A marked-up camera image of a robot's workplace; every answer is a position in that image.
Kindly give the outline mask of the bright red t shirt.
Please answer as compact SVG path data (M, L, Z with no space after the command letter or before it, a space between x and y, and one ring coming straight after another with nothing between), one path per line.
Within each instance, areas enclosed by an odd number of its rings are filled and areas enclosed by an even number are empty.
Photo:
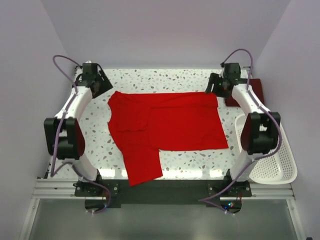
M108 100L108 129L131 187L162 177L159 152L227 149L213 93L122 93Z

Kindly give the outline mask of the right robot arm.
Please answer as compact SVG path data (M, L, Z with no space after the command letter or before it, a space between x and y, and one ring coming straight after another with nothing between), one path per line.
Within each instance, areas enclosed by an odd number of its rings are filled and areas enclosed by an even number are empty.
M240 135L242 150L235 164L228 170L231 179L223 183L222 190L202 201L223 193L235 196L241 190L240 183L248 181L258 161L274 155L282 143L280 114L264 106L254 93L249 77L246 81L241 79L239 63L223 62L220 65L221 73L210 74L205 92L225 99L232 97L244 112L246 119Z

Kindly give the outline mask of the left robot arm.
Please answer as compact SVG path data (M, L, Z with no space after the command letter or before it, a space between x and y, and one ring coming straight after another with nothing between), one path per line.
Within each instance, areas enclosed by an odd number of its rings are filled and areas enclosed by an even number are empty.
M79 121L91 100L113 86L98 63L87 61L80 69L82 72L72 81L70 96L62 109L43 123L48 153L52 156L50 176L54 177L69 165L78 176L76 189L109 199L110 191L85 153L86 143Z

